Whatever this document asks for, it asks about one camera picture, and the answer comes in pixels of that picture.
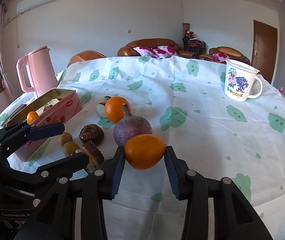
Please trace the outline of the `white wall air conditioner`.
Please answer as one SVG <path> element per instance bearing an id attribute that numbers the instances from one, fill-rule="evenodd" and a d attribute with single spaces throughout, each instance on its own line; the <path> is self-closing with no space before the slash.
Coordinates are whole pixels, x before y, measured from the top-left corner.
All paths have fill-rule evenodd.
<path id="1" fill-rule="evenodd" d="M 32 9 L 36 9 L 53 1 L 54 0 L 22 0 L 17 3 L 16 13 L 18 15 L 24 14 Z"/>

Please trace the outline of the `pink floral cushion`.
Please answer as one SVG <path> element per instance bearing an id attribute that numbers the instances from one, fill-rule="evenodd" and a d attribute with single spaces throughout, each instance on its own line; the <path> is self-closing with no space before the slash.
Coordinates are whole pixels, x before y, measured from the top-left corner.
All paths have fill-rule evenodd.
<path id="1" fill-rule="evenodd" d="M 171 46 L 158 46 L 153 49 L 157 59 L 166 59 L 172 56 L 178 56 L 178 53 Z"/>
<path id="2" fill-rule="evenodd" d="M 144 46 L 138 46 L 133 48 L 137 53 L 139 53 L 141 56 L 149 56 L 157 58 L 157 54 L 152 48 L 144 47 Z"/>

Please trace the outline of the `pink electric kettle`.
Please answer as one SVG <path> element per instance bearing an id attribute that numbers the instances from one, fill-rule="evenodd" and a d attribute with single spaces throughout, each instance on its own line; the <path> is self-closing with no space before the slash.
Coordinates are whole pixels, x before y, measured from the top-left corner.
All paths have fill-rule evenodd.
<path id="1" fill-rule="evenodd" d="M 58 86 L 49 51 L 47 46 L 42 46 L 24 55 L 16 63 L 21 89 L 25 93 L 33 93 L 35 98 Z M 30 87 L 26 85 L 23 66 L 27 69 Z"/>

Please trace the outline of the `brown leather chair back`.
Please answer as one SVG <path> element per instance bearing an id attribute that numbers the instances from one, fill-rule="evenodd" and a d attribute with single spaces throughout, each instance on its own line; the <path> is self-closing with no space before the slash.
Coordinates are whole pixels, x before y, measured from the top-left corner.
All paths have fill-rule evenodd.
<path id="1" fill-rule="evenodd" d="M 94 50 L 86 50 L 71 57 L 67 67 L 76 62 L 83 62 L 95 59 L 105 58 L 105 55 Z"/>

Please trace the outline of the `dark chocolate muffin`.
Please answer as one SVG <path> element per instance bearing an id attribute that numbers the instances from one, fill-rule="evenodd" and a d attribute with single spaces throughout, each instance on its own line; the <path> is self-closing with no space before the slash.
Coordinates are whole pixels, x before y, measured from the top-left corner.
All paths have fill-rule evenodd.
<path id="1" fill-rule="evenodd" d="M 85 144 L 91 141 L 95 146 L 98 146 L 104 138 L 104 132 L 101 127 L 96 124 L 89 124 L 83 126 L 79 133 L 79 139 Z"/>

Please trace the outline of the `brown leather sofa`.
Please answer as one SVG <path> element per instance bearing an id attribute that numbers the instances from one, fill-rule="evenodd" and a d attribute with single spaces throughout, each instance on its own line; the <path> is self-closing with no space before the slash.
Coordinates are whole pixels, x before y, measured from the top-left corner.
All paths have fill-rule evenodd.
<path id="1" fill-rule="evenodd" d="M 118 56 L 140 56 L 140 54 L 134 50 L 134 47 L 157 48 L 158 46 L 170 46 L 180 57 L 198 59 L 198 54 L 196 52 L 182 50 L 178 43 L 168 38 L 145 38 L 132 41 L 119 49 Z"/>

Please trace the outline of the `white cartoon mug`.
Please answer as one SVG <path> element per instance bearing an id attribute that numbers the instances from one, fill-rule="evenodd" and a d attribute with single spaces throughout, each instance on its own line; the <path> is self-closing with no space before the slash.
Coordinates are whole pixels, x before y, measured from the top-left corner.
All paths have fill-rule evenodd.
<path id="1" fill-rule="evenodd" d="M 247 99 L 256 99 L 262 94 L 263 84 L 257 76 L 260 71 L 246 63 L 227 59 L 224 92 L 227 97 L 237 102 Z M 254 82 L 257 81 L 259 89 L 251 94 Z"/>

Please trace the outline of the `small orange in tin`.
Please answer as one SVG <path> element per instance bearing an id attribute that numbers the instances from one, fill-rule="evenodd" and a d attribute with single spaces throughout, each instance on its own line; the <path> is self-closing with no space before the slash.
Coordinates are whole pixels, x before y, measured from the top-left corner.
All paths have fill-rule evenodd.
<path id="1" fill-rule="evenodd" d="M 26 121 L 28 124 L 32 124 L 38 117 L 39 117 L 39 115 L 37 114 L 36 111 L 30 111 L 27 114 Z"/>

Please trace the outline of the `brown wooden door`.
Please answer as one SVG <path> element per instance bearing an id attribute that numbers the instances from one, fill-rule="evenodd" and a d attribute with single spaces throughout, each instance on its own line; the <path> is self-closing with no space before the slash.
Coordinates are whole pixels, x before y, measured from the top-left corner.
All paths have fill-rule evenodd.
<path id="1" fill-rule="evenodd" d="M 277 29 L 257 20 L 253 22 L 254 40 L 251 65 L 271 83 L 277 56 Z"/>

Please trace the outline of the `printed paper in tin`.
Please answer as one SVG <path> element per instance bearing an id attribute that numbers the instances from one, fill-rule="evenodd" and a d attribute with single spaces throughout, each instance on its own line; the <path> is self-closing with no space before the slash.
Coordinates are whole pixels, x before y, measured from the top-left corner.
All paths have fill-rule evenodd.
<path id="1" fill-rule="evenodd" d="M 51 107 L 53 107 L 55 104 L 59 103 L 59 99 L 51 99 L 49 102 L 45 103 L 42 107 L 40 107 L 38 110 L 36 110 L 36 113 L 41 116 L 44 112 L 49 110 Z"/>

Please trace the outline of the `layered cake roll slice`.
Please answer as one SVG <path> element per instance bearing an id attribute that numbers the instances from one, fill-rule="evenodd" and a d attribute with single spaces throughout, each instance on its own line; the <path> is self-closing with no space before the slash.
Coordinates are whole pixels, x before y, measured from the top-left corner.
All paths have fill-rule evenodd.
<path id="1" fill-rule="evenodd" d="M 91 141 L 87 141 L 83 146 L 78 148 L 75 153 L 83 153 L 88 156 L 89 161 L 85 167 L 87 174 L 95 172 L 105 162 L 101 151 Z"/>

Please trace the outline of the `cream cake roll piece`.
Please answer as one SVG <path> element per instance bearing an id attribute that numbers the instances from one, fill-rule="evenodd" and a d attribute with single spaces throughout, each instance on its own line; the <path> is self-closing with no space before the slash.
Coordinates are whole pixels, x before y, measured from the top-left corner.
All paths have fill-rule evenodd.
<path id="1" fill-rule="evenodd" d="M 110 98 L 111 98 L 110 96 L 105 96 L 97 104 L 95 111 L 100 118 L 103 118 L 103 119 L 107 118 L 105 114 L 105 105 Z"/>

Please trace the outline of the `large orange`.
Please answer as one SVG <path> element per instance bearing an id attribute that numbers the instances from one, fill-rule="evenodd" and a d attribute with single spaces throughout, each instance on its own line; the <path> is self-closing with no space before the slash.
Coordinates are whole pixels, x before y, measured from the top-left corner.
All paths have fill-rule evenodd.
<path id="1" fill-rule="evenodd" d="M 127 162 L 137 170 L 154 167 L 164 156 L 166 144 L 152 134 L 140 134 L 125 143 L 124 154 Z"/>

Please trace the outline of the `black stacked chairs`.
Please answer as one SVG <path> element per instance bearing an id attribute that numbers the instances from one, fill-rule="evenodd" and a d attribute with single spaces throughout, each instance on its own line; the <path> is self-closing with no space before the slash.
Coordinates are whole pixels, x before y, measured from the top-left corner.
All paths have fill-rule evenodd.
<path id="1" fill-rule="evenodd" d="M 206 53 L 206 43 L 190 30 L 190 24 L 183 24 L 183 45 L 184 50 L 194 51 L 197 55 Z"/>

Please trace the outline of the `pink metal tin box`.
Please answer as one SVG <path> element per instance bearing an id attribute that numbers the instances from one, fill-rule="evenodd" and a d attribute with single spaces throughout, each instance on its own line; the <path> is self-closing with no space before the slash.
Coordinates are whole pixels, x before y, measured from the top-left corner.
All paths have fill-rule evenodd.
<path id="1" fill-rule="evenodd" d="M 69 119 L 82 110 L 78 94 L 75 90 L 53 88 L 19 111 L 6 125 L 11 126 L 26 120 L 30 111 L 36 111 L 51 99 L 59 99 L 49 110 L 39 116 L 33 124 L 36 126 L 60 122 L 65 124 Z"/>

